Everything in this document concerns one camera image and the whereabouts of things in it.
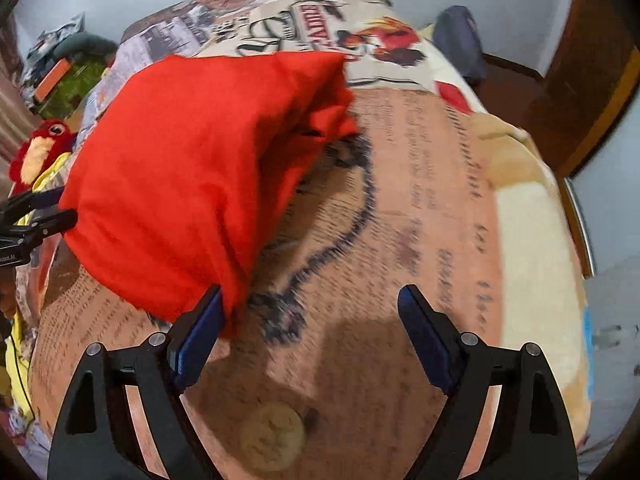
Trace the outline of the yellow cloth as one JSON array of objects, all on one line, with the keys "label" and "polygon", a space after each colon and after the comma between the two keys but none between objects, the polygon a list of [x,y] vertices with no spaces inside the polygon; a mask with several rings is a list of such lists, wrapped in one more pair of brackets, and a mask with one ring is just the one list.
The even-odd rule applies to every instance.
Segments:
[{"label": "yellow cloth", "polygon": [[[63,153],[55,159],[50,168],[35,180],[31,190],[43,193],[64,186],[73,166],[75,155],[71,152]],[[18,226],[29,226],[37,218],[46,216],[50,212],[31,211],[18,219]],[[29,367],[32,352],[38,337],[38,325],[41,311],[44,308],[44,296],[49,286],[49,273],[53,256],[62,240],[59,235],[47,238],[43,245],[35,249],[30,255],[29,263],[19,266],[16,270],[17,309],[12,318],[11,336],[6,342],[6,370],[11,379],[12,396],[18,411],[27,420],[35,418],[32,409],[32,396],[29,392]]]}]

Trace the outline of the green bag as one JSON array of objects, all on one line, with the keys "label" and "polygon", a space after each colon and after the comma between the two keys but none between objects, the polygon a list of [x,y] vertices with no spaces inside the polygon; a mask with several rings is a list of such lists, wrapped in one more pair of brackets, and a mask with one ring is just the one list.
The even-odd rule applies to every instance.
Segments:
[{"label": "green bag", "polygon": [[65,119],[78,109],[81,101],[101,80],[106,69],[104,58],[85,56],[75,61],[70,70],[53,87],[42,103],[36,106],[43,119]]}]

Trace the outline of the red parrot plush toy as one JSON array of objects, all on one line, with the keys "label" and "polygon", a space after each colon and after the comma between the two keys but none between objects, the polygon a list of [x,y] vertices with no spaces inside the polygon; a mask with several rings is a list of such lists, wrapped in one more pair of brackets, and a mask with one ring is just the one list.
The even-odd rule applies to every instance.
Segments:
[{"label": "red parrot plush toy", "polygon": [[44,120],[17,151],[9,166],[11,196],[30,190],[63,154],[70,153],[77,133],[59,119]]}]

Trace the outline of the dark blue bag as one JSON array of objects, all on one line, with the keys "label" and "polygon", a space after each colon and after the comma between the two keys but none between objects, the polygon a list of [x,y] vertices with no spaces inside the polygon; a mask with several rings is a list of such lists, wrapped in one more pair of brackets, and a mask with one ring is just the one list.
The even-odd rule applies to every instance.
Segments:
[{"label": "dark blue bag", "polygon": [[466,6],[450,6],[439,14],[432,43],[470,86],[487,77],[477,24]]}]

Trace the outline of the orange box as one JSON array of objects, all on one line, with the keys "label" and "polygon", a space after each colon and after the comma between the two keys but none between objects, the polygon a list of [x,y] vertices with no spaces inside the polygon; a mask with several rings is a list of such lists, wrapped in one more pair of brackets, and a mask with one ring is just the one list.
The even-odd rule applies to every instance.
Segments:
[{"label": "orange box", "polygon": [[70,65],[70,62],[67,61],[67,58],[60,58],[58,62],[55,63],[55,66],[49,70],[49,73],[42,78],[42,81],[40,81],[38,86],[35,88],[34,100],[42,102],[67,74],[71,67],[72,66]]}]

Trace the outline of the red jacket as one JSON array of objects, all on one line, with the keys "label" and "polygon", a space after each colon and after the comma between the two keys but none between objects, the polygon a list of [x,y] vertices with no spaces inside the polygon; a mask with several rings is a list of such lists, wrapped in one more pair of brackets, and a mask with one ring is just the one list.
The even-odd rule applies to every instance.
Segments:
[{"label": "red jacket", "polygon": [[219,286],[238,329],[299,180],[355,133],[341,53],[171,55],[132,76],[75,159],[66,244],[117,296],[172,322]]}]

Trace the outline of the dark grey plush pile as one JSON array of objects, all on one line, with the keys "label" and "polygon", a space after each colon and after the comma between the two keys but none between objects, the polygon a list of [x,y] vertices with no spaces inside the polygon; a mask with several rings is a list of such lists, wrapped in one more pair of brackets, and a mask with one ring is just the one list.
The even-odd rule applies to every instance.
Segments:
[{"label": "dark grey plush pile", "polygon": [[55,61],[58,61],[78,53],[105,56],[116,50],[117,44],[112,40],[88,32],[76,32],[57,44],[52,50],[51,56]]}]

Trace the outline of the beige fleece blanket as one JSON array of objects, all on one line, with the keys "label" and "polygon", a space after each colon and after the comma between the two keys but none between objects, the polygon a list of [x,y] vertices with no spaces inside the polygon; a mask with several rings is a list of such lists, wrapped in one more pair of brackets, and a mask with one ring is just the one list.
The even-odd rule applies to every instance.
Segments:
[{"label": "beige fleece blanket", "polygon": [[487,113],[470,117],[497,202],[504,312],[501,343],[541,346],[575,442],[586,436],[591,401],[585,336],[587,297],[558,184],[523,129]]}]

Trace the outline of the wooden door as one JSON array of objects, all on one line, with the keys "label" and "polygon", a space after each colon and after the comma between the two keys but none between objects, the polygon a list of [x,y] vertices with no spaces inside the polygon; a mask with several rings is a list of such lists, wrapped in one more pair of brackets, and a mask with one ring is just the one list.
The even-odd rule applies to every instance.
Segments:
[{"label": "wooden door", "polygon": [[545,74],[486,55],[475,87],[489,113],[525,129],[551,170],[569,177],[601,145],[639,84],[639,50],[610,0],[572,0]]}]

